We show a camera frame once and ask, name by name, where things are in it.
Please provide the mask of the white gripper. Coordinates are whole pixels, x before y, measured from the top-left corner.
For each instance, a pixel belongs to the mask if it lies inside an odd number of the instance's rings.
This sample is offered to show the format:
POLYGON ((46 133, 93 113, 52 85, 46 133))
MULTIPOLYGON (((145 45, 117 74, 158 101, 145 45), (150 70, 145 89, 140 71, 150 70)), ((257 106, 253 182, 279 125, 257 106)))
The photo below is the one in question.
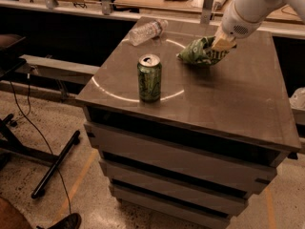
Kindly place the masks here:
POLYGON ((218 27, 212 49, 215 51, 228 51, 236 46, 235 38, 250 36, 261 24, 260 17, 248 4, 233 0, 226 8, 221 26, 218 27))

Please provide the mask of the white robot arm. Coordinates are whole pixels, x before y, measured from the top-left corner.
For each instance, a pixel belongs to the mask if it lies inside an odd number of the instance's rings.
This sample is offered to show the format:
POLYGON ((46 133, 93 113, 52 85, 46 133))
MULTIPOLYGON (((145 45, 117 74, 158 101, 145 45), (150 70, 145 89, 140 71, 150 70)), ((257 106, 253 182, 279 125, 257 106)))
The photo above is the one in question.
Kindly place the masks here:
POLYGON ((236 45, 235 39, 249 37, 270 13, 285 5, 292 7, 305 22, 305 0, 233 0, 224 11, 212 49, 229 51, 236 45))

